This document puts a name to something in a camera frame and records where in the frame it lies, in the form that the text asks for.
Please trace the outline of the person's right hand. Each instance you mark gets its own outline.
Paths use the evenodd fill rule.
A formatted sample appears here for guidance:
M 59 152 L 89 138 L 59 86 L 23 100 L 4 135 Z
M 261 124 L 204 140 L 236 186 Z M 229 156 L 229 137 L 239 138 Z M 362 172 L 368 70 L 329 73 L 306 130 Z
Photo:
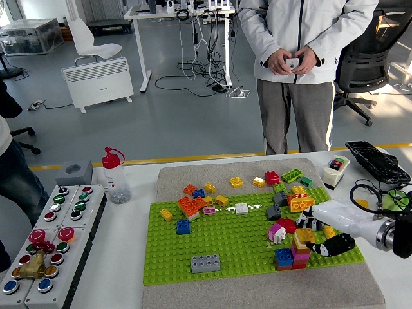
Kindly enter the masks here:
M 268 67 L 275 75 L 289 75 L 292 70 L 286 65 L 285 58 L 291 57 L 292 54 L 289 51 L 280 48 L 268 58 Z

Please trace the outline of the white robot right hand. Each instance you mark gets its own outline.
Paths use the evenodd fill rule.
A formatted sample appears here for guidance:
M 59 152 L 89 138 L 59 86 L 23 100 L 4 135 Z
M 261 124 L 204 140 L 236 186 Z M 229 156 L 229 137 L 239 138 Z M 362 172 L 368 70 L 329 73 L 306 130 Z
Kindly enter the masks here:
M 305 209 L 300 222 L 314 219 L 330 225 L 341 233 L 324 243 L 309 241 L 306 247 L 322 256 L 331 257 L 345 253 L 355 246 L 355 238 L 366 239 L 373 247 L 386 250 L 383 238 L 385 219 L 374 220 L 373 215 L 363 212 L 344 200 L 329 200 Z

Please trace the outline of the person's left hand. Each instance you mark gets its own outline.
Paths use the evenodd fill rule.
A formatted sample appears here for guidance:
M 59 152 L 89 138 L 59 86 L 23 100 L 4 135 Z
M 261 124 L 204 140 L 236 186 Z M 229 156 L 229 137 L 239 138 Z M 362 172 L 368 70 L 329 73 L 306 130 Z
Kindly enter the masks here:
M 295 52 L 295 56 L 301 59 L 301 64 L 292 71 L 294 74 L 305 75 L 317 65 L 317 56 L 309 46 Z

